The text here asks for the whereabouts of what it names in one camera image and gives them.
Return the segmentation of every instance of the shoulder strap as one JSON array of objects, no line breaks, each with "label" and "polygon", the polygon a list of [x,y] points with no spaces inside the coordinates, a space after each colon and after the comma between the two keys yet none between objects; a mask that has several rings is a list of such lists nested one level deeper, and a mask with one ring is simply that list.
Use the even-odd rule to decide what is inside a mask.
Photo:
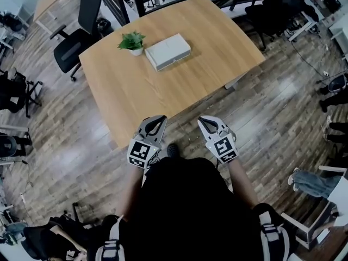
[{"label": "shoulder strap", "polygon": [[290,240],[288,232],[283,228],[283,225],[275,226],[269,212],[259,215],[261,225],[261,242],[263,249],[263,260],[271,261],[269,243],[279,240],[279,234],[282,234],[284,240],[284,257],[283,261],[287,261],[290,253]]}]

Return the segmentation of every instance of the chair armrest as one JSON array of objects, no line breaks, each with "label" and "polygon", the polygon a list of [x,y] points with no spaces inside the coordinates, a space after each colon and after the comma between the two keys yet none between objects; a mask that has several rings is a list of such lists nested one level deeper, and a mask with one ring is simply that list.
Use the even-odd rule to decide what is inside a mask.
[{"label": "chair armrest", "polygon": [[51,36],[49,36],[49,39],[52,40],[55,36],[58,34],[61,35],[62,37],[66,38],[67,34],[64,32],[64,29],[66,28],[66,25],[60,26],[56,31],[52,33]]}]

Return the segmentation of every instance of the jeans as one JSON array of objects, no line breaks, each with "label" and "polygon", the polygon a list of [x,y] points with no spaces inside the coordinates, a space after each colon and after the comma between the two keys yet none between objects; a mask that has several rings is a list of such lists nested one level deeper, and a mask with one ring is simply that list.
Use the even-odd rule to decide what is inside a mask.
[{"label": "jeans", "polygon": [[296,187],[314,197],[328,198],[340,179],[341,176],[322,178],[314,173],[301,170],[296,170],[293,173],[293,180]]}]

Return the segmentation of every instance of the potted plant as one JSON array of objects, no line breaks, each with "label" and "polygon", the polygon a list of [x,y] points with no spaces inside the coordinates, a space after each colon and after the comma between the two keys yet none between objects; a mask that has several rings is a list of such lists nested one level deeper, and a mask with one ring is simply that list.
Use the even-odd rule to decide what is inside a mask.
[{"label": "potted plant", "polygon": [[142,40],[144,35],[137,33],[136,31],[129,34],[122,34],[122,41],[120,42],[119,49],[128,49],[132,55],[139,56],[142,54],[144,47],[142,46]]}]

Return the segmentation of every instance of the backpack strap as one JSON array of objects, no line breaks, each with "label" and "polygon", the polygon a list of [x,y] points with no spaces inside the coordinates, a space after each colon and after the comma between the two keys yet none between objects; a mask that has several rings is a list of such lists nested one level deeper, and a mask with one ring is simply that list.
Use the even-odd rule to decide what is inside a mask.
[{"label": "backpack strap", "polygon": [[120,221],[123,216],[119,217],[117,223],[110,230],[110,240],[104,243],[96,253],[96,261],[125,261],[125,250],[120,244]]},{"label": "backpack strap", "polygon": [[284,240],[284,257],[283,261],[287,261],[290,252],[290,240],[288,232],[283,228],[283,225],[275,226],[269,212],[264,212],[259,215],[261,226],[261,243],[263,249],[263,260],[270,261],[269,243],[279,240],[279,235],[282,234]]}]

